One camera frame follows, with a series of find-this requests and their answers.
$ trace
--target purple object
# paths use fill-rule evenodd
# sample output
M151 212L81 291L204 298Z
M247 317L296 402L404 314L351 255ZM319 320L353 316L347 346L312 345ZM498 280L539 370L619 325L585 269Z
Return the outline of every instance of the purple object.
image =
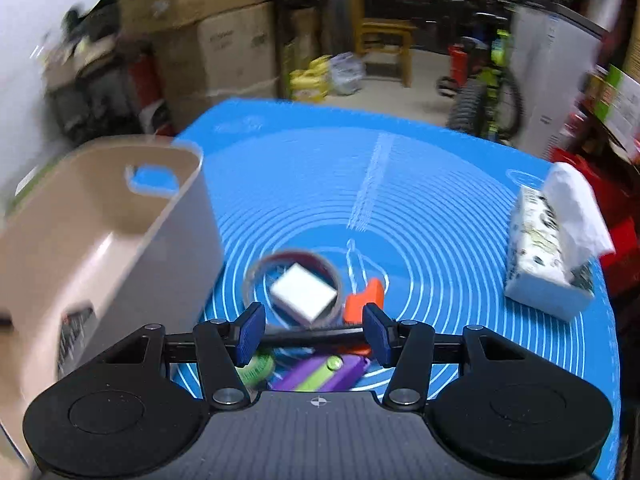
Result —
M364 375L369 367L369 359L359 355L315 354L309 359L300 361L287 375L274 383L272 390L280 392L313 391L339 392L351 388ZM315 374L319 384L313 389L297 390L297 388Z

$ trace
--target green tape roll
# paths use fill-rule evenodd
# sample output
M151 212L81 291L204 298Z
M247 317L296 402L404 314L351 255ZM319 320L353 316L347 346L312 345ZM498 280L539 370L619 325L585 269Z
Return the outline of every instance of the green tape roll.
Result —
M276 361L271 352L258 352L244 368L236 368L244 386L253 388L266 381L276 369Z

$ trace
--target table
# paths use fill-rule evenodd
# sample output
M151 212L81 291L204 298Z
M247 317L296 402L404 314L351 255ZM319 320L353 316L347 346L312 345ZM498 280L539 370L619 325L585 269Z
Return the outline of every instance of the table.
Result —
M599 387L615 420L595 473L613 478L618 346L600 266L596 299L570 324L502 294L516 192L540 186L548 162L417 121L258 100L226 101L180 139L204 150L225 247L205 319L242 311L242 277L258 257L285 247L317 251L342 271L347 290L362 290L371 276L383 280L392 317L441 333L485 325ZM255 297L269 306L265 294L263 283ZM268 322L283 323L270 308ZM295 358L278 354L276 373ZM454 365L434 366L430 396L456 375ZM381 395L390 376L373 365L356 390ZM199 393L194 365L175 380Z

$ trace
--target plastic bag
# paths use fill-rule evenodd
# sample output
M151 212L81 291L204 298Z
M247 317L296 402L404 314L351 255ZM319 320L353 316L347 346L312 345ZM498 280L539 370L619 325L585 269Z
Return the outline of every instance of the plastic bag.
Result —
M365 76L364 63L351 52L338 54L329 60L331 84L338 95L350 95L362 88Z

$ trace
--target basket handle hole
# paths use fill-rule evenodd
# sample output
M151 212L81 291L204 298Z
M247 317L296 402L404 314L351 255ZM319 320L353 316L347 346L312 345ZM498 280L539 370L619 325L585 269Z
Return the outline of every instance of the basket handle hole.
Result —
M165 166L142 164L126 166L124 178L129 190L140 195L172 197L178 193L180 183L175 173Z

